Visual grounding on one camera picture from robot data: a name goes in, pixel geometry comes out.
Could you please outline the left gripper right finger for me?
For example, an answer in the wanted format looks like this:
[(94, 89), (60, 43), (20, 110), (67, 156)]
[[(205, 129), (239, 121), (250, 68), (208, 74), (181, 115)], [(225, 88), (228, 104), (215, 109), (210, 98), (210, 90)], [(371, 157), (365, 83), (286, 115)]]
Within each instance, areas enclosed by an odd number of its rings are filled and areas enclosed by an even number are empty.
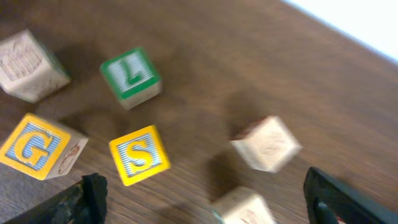
[(310, 224), (396, 224), (397, 214), (317, 167), (307, 171), (303, 192)]

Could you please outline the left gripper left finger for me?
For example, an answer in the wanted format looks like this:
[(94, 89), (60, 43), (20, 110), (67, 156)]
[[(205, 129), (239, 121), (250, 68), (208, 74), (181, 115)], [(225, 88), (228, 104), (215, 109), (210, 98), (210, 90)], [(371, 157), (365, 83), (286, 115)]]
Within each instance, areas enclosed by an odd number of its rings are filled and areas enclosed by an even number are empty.
[(93, 173), (5, 224), (104, 224), (107, 215), (106, 177)]

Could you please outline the yellow S block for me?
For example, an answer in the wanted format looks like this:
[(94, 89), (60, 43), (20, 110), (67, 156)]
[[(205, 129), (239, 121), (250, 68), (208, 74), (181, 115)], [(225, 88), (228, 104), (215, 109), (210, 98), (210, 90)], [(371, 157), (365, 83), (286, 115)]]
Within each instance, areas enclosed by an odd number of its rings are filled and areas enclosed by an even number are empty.
[(171, 168), (169, 157), (154, 125), (113, 139), (109, 149), (125, 186), (136, 184)]

